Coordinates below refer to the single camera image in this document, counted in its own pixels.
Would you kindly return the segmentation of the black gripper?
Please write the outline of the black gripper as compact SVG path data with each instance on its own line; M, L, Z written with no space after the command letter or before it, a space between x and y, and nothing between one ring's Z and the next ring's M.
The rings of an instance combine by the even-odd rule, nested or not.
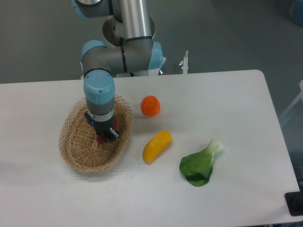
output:
M114 129L114 117L104 122L95 121L88 112L84 113L87 123L94 128L97 135L104 137L106 142L114 142L120 137L120 132Z

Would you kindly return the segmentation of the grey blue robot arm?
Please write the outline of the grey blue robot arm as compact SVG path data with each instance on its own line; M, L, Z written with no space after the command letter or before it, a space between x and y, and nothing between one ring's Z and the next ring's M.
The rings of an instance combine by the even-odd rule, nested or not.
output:
M118 44L107 47L103 41L86 42L81 51L83 90L88 124L105 142L120 137L115 130L113 77L122 73L159 69L163 52L153 40L152 22L145 0L74 0L72 5L82 18L110 16L122 23Z

